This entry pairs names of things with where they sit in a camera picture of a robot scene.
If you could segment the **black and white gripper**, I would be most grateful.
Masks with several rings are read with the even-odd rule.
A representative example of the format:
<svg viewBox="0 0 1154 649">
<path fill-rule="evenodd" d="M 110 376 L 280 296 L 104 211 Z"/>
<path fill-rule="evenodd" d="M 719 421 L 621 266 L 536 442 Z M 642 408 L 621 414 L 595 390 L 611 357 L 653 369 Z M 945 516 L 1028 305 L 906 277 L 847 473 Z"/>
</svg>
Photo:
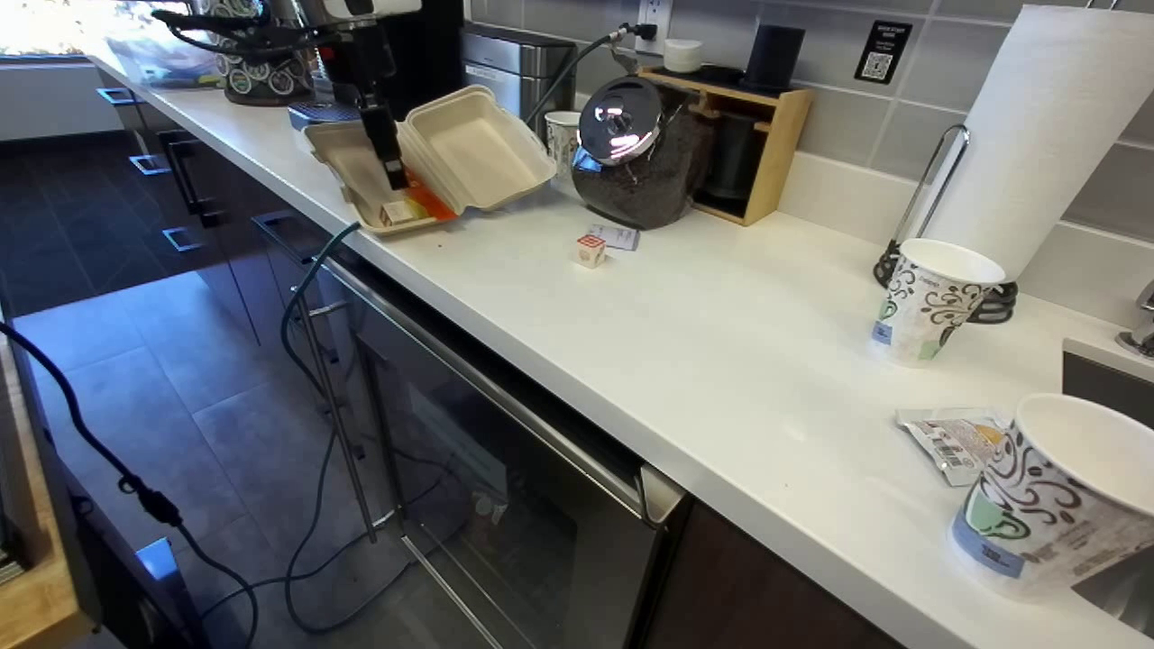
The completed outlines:
<svg viewBox="0 0 1154 649">
<path fill-rule="evenodd" d="M 386 20 L 401 13 L 419 13 L 423 0 L 322 0 L 326 28 L 336 37 L 347 81 L 356 91 L 364 134 L 382 162 L 394 192 L 409 187 L 398 121 L 386 109 L 386 80 L 398 72 Z"/>
</svg>

